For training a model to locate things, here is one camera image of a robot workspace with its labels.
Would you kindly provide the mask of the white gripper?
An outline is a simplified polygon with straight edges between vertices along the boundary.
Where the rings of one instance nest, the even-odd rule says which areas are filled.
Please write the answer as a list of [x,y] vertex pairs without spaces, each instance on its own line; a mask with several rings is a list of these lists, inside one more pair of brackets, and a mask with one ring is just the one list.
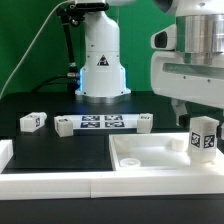
[[[157,51],[151,58],[150,75],[156,94],[174,98],[171,105],[178,126],[190,123],[185,101],[224,109],[224,53],[208,66],[185,64],[176,52]],[[224,123],[218,127],[218,137],[224,140]]]

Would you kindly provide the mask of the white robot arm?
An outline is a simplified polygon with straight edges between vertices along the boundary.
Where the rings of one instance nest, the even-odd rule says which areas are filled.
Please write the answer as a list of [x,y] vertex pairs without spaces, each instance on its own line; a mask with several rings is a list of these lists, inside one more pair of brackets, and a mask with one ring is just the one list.
[[[104,12],[132,0],[75,0],[85,11],[86,62],[76,96],[113,103],[130,94],[120,64],[120,30]],[[153,0],[175,23],[151,37],[153,92],[169,97],[181,119],[194,102],[224,111],[224,0]]]

